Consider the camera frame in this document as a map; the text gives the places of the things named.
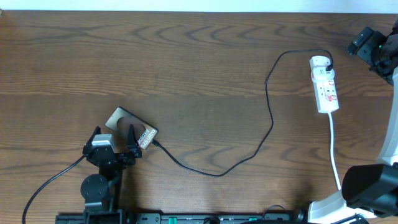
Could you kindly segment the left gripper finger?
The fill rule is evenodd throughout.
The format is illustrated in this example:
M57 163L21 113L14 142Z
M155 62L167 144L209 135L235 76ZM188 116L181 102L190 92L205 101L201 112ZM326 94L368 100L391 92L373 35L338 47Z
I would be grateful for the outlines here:
M97 134L101 134L101 128L99 126L95 127L93 134L90 136L89 140L86 143L86 146L92 145L92 141Z
M129 125L129 130L128 130L127 139L126 139L126 147L130 151L137 151L138 148L139 148L139 146L137 144L137 141L136 141L136 138L135 138L134 125L133 124Z

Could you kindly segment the white power strip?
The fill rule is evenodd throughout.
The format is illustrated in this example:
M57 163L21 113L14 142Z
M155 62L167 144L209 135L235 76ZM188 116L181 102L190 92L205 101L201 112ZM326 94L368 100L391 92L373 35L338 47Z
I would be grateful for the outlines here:
M310 77L313 82L317 110L323 114L339 109L334 82L335 71L327 70L329 65L331 65L331 60L325 56L317 55L310 59Z

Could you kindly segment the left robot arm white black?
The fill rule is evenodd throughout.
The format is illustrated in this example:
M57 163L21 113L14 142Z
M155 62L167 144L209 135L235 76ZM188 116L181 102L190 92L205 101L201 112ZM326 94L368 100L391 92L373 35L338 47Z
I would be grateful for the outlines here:
M134 223L134 215L119 206L123 170L133 166L142 156L132 124L129 125L126 147L128 152L116 153L113 136L102 134L98 126L84 145L84 157L99 169L97 174L89 175L81 184L85 223Z

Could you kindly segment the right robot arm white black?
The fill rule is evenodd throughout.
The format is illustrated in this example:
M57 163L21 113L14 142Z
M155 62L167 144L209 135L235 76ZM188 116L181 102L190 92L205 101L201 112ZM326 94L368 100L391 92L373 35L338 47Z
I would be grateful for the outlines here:
M353 166L337 192L309 205L309 223L366 223L397 215L397 26L389 35L364 28L347 51L393 87L387 133L375 164Z

